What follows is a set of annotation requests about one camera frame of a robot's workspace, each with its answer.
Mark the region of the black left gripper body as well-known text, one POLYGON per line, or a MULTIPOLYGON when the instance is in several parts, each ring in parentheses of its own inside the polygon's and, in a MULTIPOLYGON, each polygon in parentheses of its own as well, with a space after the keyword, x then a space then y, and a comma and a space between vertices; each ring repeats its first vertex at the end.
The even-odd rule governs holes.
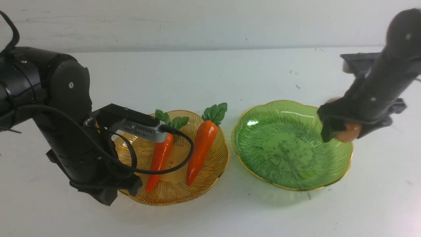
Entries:
POLYGON ((104 158, 98 160, 98 150, 80 132, 46 132, 46 140, 51 147, 46 154, 48 159, 57 164, 72 182, 99 188, 131 186, 132 175, 118 176, 112 172, 104 158))

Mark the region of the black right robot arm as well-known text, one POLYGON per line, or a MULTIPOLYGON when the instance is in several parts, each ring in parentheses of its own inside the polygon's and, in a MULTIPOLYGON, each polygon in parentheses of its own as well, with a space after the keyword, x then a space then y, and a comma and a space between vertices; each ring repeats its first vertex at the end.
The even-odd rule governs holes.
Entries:
POLYGON ((406 104, 401 93, 420 75, 420 9, 399 12, 388 26, 385 47, 343 97, 317 110, 324 142, 351 142, 392 124, 406 104))

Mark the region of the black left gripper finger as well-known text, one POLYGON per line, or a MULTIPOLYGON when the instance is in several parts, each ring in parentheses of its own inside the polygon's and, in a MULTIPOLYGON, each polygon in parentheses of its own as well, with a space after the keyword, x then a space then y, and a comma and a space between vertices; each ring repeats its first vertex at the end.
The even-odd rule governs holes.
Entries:
POLYGON ((117 189, 87 189, 86 193, 106 206, 113 204, 117 198, 117 189))
POLYGON ((127 192, 128 195, 135 197, 143 186, 143 181, 138 175, 131 175, 120 180, 118 189, 127 192))

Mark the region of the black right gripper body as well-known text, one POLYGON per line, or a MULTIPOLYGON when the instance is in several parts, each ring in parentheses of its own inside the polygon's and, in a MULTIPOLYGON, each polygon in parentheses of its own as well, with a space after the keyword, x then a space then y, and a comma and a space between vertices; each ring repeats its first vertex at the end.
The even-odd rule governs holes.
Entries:
POLYGON ((344 117, 345 122, 351 121, 359 124, 375 123, 376 121, 390 117, 392 114, 401 114, 407 108, 401 98, 391 101, 377 101, 376 98, 362 101, 352 99, 351 96, 343 96, 333 99, 320 106, 317 110, 318 117, 339 116, 344 117))

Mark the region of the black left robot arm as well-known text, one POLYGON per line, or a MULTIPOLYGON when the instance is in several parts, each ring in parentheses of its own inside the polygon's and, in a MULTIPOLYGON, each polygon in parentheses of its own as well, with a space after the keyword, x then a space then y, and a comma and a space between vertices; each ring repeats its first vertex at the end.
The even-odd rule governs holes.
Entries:
POLYGON ((70 55, 16 47, 1 57, 1 131, 34 120, 69 184, 107 206, 118 190, 135 196, 143 185, 118 160, 111 137, 123 117, 114 108, 93 111, 90 72, 70 55))

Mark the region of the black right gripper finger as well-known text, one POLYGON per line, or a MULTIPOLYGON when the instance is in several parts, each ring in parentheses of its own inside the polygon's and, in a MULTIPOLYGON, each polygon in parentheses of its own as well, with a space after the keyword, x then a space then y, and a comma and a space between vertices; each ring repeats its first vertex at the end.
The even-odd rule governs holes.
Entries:
POLYGON ((391 126, 393 123, 393 120, 391 119, 391 117, 384 117, 378 121, 376 121, 375 123, 363 123, 361 130, 359 132, 358 135, 358 139, 378 130, 381 128, 385 128, 385 127, 389 127, 391 126))
POLYGON ((330 142, 339 133, 346 131, 345 119, 339 116, 320 117, 322 122, 321 138, 325 143, 330 142))

